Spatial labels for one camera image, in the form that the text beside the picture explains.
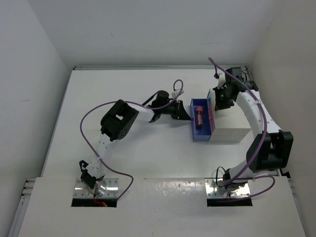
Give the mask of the purple bottom drawer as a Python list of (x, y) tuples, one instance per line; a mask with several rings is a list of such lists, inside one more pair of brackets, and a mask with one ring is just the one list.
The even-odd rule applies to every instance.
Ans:
[(214, 119), (208, 99), (192, 99), (190, 104), (193, 141), (207, 142), (212, 136)]

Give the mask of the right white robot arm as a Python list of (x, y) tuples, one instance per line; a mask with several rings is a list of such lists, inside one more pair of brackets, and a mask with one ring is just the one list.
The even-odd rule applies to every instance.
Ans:
[(285, 168), (294, 138), (290, 131), (283, 131), (276, 124), (260, 98), (258, 86), (254, 81), (243, 78), (241, 68), (229, 68), (224, 74), (225, 82), (213, 88), (215, 111), (238, 105), (254, 138), (245, 160), (227, 169), (223, 180), (218, 183), (219, 187), (228, 189), (259, 173)]

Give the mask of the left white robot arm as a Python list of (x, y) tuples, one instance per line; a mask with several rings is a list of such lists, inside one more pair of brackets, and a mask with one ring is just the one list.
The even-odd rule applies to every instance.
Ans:
[(92, 191), (96, 189), (97, 182), (102, 180), (105, 172), (102, 170), (104, 159), (110, 155), (111, 146), (114, 141), (123, 139), (130, 131), (135, 121), (144, 121), (153, 123), (160, 119), (161, 115), (169, 115), (175, 120), (191, 120), (190, 115), (183, 105), (183, 101), (178, 97), (183, 94), (183, 89), (175, 89), (172, 97), (164, 90), (159, 90), (154, 94), (156, 98), (150, 105), (146, 103), (137, 104), (124, 100), (117, 100), (105, 103), (105, 105), (113, 104), (107, 113), (101, 118), (101, 135), (98, 148), (94, 148), (84, 135), (82, 125), (88, 114), (84, 115), (80, 121), (80, 132), (97, 156), (97, 161), (86, 162), (81, 160), (79, 166), (81, 169), (81, 180)]

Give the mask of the clear tube with pink cap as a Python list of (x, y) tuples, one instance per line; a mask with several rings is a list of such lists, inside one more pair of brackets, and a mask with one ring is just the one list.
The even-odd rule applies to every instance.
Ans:
[(196, 128), (197, 129), (203, 128), (203, 107), (202, 106), (196, 107)]

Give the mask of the blue drawer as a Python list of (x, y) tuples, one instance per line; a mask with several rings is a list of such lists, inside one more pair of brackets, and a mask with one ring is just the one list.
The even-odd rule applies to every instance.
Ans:
[(211, 92), (211, 89), (208, 91), (208, 94), (207, 94), (206, 99), (207, 99), (208, 102), (211, 102), (211, 100), (212, 100), (212, 92)]

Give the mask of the pink drawer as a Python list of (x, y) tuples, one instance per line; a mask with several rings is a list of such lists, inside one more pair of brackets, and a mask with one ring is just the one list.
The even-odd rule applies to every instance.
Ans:
[(210, 121), (210, 131), (211, 131), (211, 134), (213, 134), (215, 130), (215, 118), (214, 118), (211, 97), (208, 98), (208, 112), (209, 112), (209, 121)]

